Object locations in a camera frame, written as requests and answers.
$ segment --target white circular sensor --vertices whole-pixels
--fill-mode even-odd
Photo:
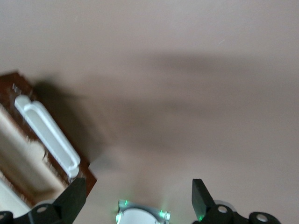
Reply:
[[[117,224],[158,224],[156,218],[142,209],[127,209],[122,212]]]

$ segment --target beige wall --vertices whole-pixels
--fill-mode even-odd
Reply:
[[[241,215],[299,219],[299,1],[0,0],[0,71],[36,83],[119,198],[192,223],[192,178]]]

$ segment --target white handle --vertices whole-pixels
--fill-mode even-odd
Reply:
[[[42,103],[19,95],[14,105],[67,175],[76,177],[80,157]]]

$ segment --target metal screw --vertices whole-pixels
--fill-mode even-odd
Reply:
[[[264,223],[268,221],[267,217],[264,216],[263,214],[258,214],[258,215],[256,216],[256,218],[257,218],[259,221],[264,222]]]
[[[221,213],[227,213],[228,210],[224,206],[219,206],[218,211],[221,212]]]

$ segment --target black plastic bracket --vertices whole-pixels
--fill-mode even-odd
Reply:
[[[215,204],[201,179],[193,179],[192,205],[198,219],[193,224],[281,224],[268,213],[253,212],[246,219],[226,205]]]
[[[72,224],[85,201],[85,179],[77,178],[52,204],[40,204],[15,219],[12,212],[0,211],[0,224]]]

